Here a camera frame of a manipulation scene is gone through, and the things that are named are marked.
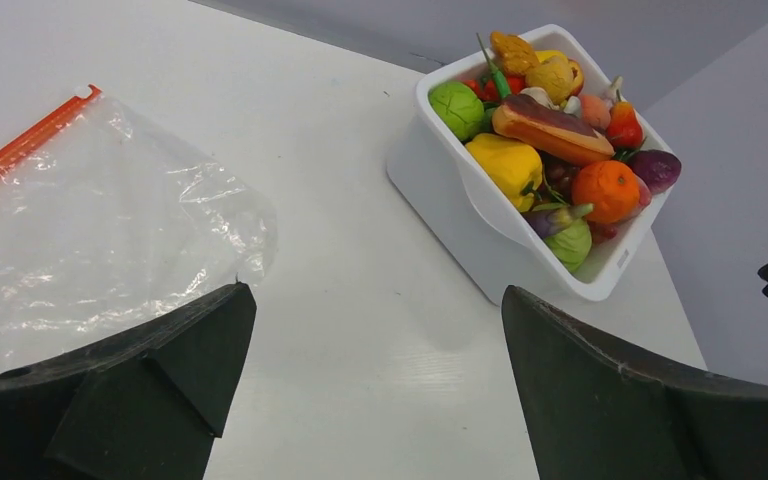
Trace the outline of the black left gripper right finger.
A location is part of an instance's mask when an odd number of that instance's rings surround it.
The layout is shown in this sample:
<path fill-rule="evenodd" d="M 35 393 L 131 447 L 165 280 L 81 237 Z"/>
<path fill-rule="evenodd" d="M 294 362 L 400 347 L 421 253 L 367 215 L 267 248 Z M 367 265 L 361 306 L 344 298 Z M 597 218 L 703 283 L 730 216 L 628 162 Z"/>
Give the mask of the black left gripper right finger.
<path fill-rule="evenodd" d="M 768 479 L 768 385 L 669 359 L 509 286 L 501 316 L 543 479 Z"/>

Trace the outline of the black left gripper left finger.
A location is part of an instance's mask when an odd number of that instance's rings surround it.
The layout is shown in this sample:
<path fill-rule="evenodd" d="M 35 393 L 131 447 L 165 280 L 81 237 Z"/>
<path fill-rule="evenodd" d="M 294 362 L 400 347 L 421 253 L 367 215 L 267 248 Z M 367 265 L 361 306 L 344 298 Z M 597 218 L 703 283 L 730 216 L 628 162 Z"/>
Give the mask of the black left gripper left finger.
<path fill-rule="evenodd" d="M 200 479 L 257 305 L 242 282 L 0 374 L 0 479 Z"/>

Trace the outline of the clear zip bag orange zipper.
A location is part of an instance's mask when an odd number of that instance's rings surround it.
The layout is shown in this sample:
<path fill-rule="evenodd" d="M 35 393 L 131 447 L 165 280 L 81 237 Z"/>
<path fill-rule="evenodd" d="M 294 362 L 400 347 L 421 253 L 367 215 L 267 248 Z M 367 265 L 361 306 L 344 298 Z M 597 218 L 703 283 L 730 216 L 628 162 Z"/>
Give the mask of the clear zip bag orange zipper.
<path fill-rule="evenodd" d="M 260 282 L 275 209 L 94 85 L 0 149 L 0 374 Z"/>

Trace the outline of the orange fruit toy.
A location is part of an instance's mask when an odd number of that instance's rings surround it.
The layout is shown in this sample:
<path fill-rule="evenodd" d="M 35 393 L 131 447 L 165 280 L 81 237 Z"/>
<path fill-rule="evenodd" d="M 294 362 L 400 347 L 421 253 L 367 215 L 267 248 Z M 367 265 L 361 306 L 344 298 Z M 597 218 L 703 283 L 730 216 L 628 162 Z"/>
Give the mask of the orange fruit toy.
<path fill-rule="evenodd" d="M 613 224 L 637 207 L 640 188 L 626 164 L 607 160 L 582 168 L 572 182 L 571 196 L 575 205 L 593 205 L 593 210 L 585 216 L 588 221 Z"/>

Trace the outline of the purple eggplant toy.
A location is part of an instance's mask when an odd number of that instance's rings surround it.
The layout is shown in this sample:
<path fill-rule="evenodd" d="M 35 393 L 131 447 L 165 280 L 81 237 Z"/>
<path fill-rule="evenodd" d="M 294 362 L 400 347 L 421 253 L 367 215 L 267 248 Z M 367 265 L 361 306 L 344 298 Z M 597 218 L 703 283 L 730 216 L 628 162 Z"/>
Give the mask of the purple eggplant toy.
<path fill-rule="evenodd" d="M 521 214 L 537 236 L 545 239 L 569 228 L 577 220 L 583 219 L 594 209 L 592 203 L 580 205 L 561 205 L 557 208 L 532 210 Z"/>

